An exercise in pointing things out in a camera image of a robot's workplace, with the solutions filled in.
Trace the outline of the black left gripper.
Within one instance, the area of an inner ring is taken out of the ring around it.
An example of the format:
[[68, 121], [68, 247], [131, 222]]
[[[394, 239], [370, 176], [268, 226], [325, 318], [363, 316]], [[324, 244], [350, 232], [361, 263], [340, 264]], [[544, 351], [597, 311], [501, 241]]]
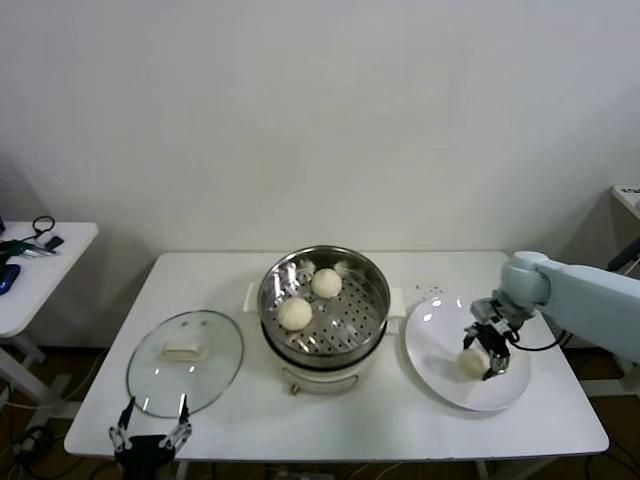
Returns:
[[162, 435], [134, 436], [129, 439], [127, 429], [135, 406], [132, 396], [122, 410], [118, 422], [109, 428], [116, 462], [124, 480], [154, 480], [165, 465], [173, 461], [173, 450], [181, 449], [192, 434], [187, 395], [181, 394], [177, 425]]

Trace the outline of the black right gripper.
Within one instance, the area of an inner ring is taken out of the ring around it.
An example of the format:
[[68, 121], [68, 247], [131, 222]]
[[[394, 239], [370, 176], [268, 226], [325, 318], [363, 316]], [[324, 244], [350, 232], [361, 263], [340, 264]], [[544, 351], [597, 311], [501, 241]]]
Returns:
[[509, 323], [502, 319], [475, 322], [464, 329], [463, 349], [468, 350], [474, 343], [480, 345], [488, 355], [489, 366], [482, 376], [483, 381], [503, 375], [509, 365], [511, 352], [508, 340], [511, 338], [512, 329]]

